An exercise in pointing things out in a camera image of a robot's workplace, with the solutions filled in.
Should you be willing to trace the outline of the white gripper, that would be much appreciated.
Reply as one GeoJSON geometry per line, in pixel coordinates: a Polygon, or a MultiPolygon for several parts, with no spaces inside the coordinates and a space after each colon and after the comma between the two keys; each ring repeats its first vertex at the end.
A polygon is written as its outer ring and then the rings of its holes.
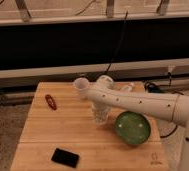
{"type": "Polygon", "coordinates": [[[95,114],[95,113],[107,113],[108,114],[110,111],[110,107],[105,104],[102,104],[102,103],[93,103],[92,111],[93,111],[93,114],[95,114]]]}

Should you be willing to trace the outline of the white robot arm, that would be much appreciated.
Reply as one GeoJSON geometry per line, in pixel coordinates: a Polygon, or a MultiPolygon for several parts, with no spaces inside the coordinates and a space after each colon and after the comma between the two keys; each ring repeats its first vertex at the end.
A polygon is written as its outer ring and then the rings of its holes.
{"type": "Polygon", "coordinates": [[[113,89],[113,80],[103,75],[86,86],[97,122],[104,122],[111,106],[173,122],[186,128],[179,171],[189,171],[189,96],[163,93],[125,92],[113,89]]]}

